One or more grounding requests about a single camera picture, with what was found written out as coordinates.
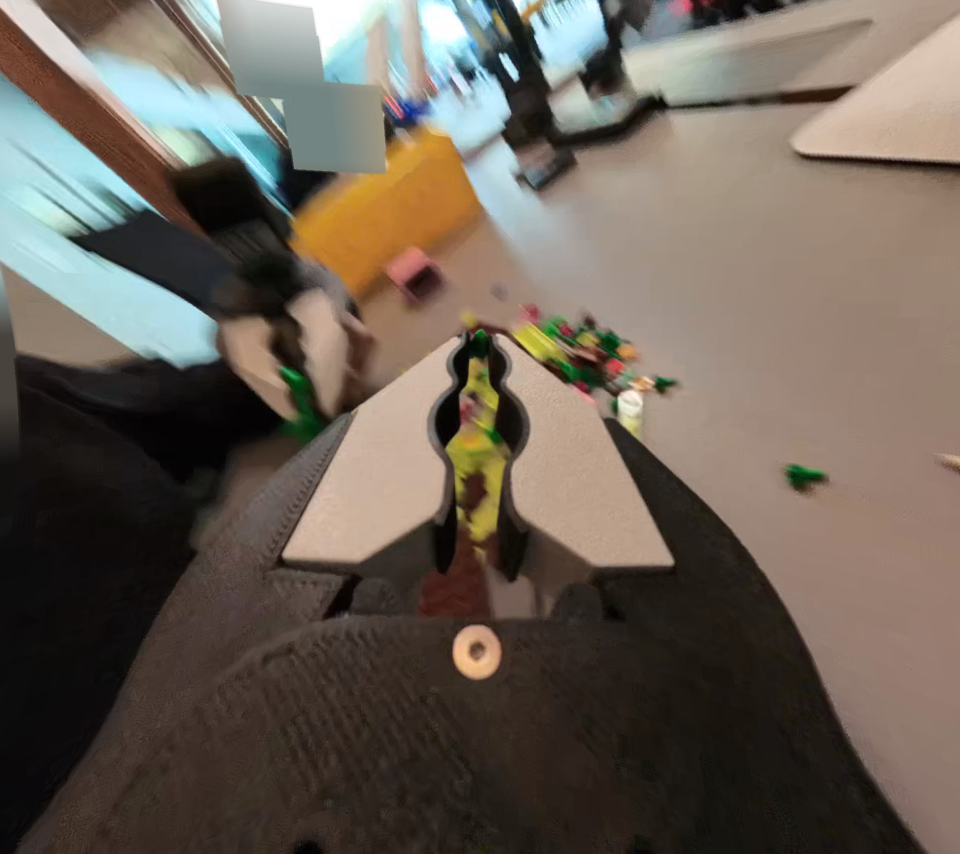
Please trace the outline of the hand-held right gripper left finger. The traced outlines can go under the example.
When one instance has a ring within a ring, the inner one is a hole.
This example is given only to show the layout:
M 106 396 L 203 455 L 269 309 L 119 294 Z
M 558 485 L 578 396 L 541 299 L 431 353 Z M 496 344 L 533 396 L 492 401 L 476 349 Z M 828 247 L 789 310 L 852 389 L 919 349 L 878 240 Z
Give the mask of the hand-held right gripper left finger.
M 283 551 L 321 572 L 443 572 L 457 539 L 454 468 L 470 366 L 463 334 L 357 407 Z

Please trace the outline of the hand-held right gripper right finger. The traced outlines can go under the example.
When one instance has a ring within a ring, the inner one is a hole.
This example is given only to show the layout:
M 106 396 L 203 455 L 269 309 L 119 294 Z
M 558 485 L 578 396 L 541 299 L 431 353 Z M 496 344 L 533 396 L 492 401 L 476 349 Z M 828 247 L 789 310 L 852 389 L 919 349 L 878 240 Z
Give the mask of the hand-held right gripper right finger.
M 542 594 L 607 574 L 667 572 L 674 556 L 604 418 L 509 337 L 493 337 L 495 429 L 509 452 L 496 563 Z

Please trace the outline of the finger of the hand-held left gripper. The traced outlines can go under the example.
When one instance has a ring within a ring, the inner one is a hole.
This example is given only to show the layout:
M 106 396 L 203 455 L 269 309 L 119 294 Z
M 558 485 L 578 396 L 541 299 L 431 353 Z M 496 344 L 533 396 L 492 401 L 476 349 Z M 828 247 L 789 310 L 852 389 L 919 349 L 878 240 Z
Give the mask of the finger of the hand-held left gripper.
M 351 347 L 344 309 L 325 291 L 311 289 L 294 298 L 289 314 L 299 326 L 303 372 L 318 410 L 322 415 L 339 415 Z
M 284 370 L 303 373 L 298 327 L 285 313 L 239 315 L 220 320 L 220 353 L 228 367 L 284 421 L 298 410 Z

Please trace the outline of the green leafy brick plant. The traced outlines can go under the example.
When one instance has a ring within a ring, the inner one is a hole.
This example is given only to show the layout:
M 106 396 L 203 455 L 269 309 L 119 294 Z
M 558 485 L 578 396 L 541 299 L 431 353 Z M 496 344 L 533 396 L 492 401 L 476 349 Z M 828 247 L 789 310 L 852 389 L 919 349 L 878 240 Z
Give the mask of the green leafy brick plant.
M 286 419 L 286 432 L 307 445 L 319 437 L 330 421 L 322 414 L 312 382 L 306 374 L 282 366 L 281 379 L 288 389 L 294 413 Z

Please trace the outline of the pink toy brick pot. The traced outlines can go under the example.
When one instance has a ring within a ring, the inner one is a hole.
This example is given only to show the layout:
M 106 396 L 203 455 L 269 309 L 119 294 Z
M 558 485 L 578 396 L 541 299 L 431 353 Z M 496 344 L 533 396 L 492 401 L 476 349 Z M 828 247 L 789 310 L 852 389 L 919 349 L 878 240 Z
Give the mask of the pink toy brick pot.
M 438 263 L 419 248 L 409 248 L 396 256 L 386 265 L 385 275 L 413 306 L 422 305 L 445 286 Z

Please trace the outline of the pile of small toy bricks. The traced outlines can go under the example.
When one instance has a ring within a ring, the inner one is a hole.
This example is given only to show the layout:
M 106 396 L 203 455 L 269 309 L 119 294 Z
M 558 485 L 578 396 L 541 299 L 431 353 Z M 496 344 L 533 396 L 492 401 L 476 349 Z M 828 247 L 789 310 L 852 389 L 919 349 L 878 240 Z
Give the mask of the pile of small toy bricks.
M 446 453 L 454 468 L 455 548 L 459 537 L 469 535 L 476 548 L 483 552 L 491 615 L 543 615 L 564 590 L 574 585 L 597 585 L 620 575 L 666 573 L 607 574 L 589 583 L 568 584 L 558 594 L 542 594 L 527 578 L 521 576 L 510 581 L 499 571 L 496 530 L 501 479 L 509 452 L 496 430 L 494 336 L 509 337 L 561 383 L 584 394 L 596 405 L 600 415 L 617 422 L 621 432 L 632 439 L 635 438 L 618 424 L 616 397 L 622 390 L 633 388 L 641 391 L 644 399 L 644 392 L 655 383 L 638 377 L 634 346 L 612 330 L 599 326 L 590 316 L 570 323 L 558 316 L 541 319 L 535 308 L 528 308 L 522 319 L 508 330 L 482 324 L 475 318 L 468 319 L 464 325 L 470 351 L 469 367 L 459 399 L 460 428 L 447 444 Z M 667 572 L 673 572 L 675 566 Z

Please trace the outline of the person's left forearm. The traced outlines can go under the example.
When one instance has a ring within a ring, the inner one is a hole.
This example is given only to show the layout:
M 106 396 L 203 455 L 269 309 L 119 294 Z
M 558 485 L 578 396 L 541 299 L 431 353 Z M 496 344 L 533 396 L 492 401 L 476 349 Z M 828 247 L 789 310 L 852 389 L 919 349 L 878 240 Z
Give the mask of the person's left forearm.
M 19 355 L 15 367 L 20 385 L 100 422 L 178 480 L 221 470 L 235 448 L 282 425 L 222 359 L 182 368 L 158 358 L 76 367 Z

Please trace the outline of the person's left hand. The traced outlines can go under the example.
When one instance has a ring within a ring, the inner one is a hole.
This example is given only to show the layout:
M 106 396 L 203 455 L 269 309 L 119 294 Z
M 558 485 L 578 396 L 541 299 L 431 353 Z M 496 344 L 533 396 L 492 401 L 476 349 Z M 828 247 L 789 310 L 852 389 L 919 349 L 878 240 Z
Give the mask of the person's left hand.
M 342 319 L 342 325 L 347 340 L 344 390 L 354 400 L 361 399 L 368 392 L 378 341 L 370 328 L 351 313 Z

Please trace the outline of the brown toy brick plate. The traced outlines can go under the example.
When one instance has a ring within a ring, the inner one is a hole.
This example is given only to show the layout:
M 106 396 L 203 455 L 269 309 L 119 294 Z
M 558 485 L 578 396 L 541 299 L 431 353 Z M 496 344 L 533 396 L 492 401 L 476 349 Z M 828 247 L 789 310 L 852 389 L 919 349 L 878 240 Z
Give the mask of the brown toy brick plate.
M 446 572 L 430 572 L 416 612 L 424 618 L 484 620 L 491 616 L 483 552 L 469 535 L 459 537 Z

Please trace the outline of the yellow plastic bin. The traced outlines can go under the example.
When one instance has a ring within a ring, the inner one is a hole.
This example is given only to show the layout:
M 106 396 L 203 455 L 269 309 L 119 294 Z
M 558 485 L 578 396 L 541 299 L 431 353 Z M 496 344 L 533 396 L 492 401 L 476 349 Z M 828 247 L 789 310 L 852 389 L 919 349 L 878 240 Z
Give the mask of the yellow plastic bin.
M 384 173 L 342 175 L 305 201 L 292 247 L 363 298 L 399 255 L 435 253 L 484 215 L 453 140 L 425 128 L 388 148 Z

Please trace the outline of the wooden pillar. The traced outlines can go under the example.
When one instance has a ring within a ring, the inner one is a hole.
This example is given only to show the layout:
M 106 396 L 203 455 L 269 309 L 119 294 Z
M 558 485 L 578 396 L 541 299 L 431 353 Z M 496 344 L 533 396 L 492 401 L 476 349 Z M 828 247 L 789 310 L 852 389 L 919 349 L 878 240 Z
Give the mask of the wooden pillar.
M 194 235 L 204 234 L 176 197 L 172 158 L 104 96 L 69 75 L 5 12 L 1 68 L 6 79 L 161 215 Z

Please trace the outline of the black charger with green lights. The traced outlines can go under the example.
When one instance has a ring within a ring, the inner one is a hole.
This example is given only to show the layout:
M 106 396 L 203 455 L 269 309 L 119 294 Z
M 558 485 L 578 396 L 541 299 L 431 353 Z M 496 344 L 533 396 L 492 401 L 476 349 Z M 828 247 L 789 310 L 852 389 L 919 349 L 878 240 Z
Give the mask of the black charger with green lights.
M 518 84 L 506 93 L 506 99 L 510 114 L 501 136 L 510 149 L 522 151 L 551 139 L 555 119 L 544 90 Z

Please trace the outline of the black flat power box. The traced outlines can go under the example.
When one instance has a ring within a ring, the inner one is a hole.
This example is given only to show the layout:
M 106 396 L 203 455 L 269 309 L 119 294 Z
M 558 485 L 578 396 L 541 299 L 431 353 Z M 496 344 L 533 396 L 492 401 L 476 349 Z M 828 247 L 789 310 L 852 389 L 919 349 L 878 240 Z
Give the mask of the black flat power box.
M 549 142 L 558 148 L 581 149 L 629 137 L 666 109 L 655 94 L 607 96 L 589 100 L 555 115 Z

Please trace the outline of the white desk lamp stand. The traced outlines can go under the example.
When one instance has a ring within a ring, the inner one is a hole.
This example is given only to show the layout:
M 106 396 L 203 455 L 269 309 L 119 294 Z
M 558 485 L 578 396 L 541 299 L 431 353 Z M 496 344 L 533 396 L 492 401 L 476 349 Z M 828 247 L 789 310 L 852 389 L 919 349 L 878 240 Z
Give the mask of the white desk lamp stand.
M 959 165 L 959 19 L 798 128 L 812 160 Z

